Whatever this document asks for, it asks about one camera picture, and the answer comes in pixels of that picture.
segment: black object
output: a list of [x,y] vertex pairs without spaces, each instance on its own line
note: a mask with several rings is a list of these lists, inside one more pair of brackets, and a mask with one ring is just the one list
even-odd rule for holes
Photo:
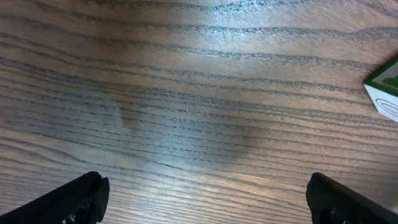
[[313,224],[397,224],[398,215],[331,178],[312,174],[307,202]]
[[95,224],[104,218],[109,180],[89,172],[0,216],[1,224]]

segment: box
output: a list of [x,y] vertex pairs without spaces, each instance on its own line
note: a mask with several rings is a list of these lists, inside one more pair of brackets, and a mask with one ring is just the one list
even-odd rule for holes
[[379,113],[398,122],[398,58],[369,77],[364,86]]

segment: green box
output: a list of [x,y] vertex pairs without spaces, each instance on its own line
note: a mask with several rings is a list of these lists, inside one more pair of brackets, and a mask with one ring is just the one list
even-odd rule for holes
[[364,82],[378,112],[398,122],[398,58]]

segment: wooden surface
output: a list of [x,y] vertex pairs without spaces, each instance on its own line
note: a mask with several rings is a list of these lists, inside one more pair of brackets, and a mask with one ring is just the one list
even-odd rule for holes
[[103,223],[311,223],[322,172],[398,211],[362,82],[396,0],[2,0],[0,213],[96,170]]

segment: brown wood grain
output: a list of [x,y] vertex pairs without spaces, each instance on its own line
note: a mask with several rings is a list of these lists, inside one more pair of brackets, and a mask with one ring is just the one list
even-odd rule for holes
[[103,223],[311,223],[322,172],[398,211],[363,80],[396,0],[0,3],[0,213],[88,172]]

